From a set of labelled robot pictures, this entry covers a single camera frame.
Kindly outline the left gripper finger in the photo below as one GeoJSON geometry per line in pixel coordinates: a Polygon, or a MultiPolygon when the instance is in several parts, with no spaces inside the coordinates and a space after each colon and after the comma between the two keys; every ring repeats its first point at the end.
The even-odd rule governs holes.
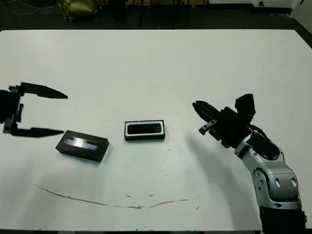
{"type": "Polygon", "coordinates": [[[40,138],[40,137],[55,136],[63,133],[64,131],[61,130],[46,129],[46,128],[11,129],[11,135],[16,137],[40,138]]]}
{"type": "Polygon", "coordinates": [[[20,88],[23,93],[34,94],[42,98],[67,99],[68,96],[60,91],[44,85],[22,82],[20,88]]]}

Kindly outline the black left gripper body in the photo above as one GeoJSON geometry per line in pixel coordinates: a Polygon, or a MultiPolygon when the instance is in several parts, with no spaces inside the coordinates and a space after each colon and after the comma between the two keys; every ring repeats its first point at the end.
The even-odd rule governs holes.
{"type": "Polygon", "coordinates": [[[3,133],[11,134],[18,128],[24,107],[20,103],[22,96],[19,86],[10,86],[8,91],[0,91],[0,123],[4,124],[3,133]]]}

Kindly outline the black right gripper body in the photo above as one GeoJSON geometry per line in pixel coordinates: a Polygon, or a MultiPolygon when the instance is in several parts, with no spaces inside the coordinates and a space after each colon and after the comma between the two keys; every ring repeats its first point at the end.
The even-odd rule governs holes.
{"type": "Polygon", "coordinates": [[[214,107],[201,107],[199,116],[209,125],[205,132],[220,141],[225,148],[236,148],[251,133],[249,127],[243,124],[238,114],[229,107],[221,111],[214,107]]]}

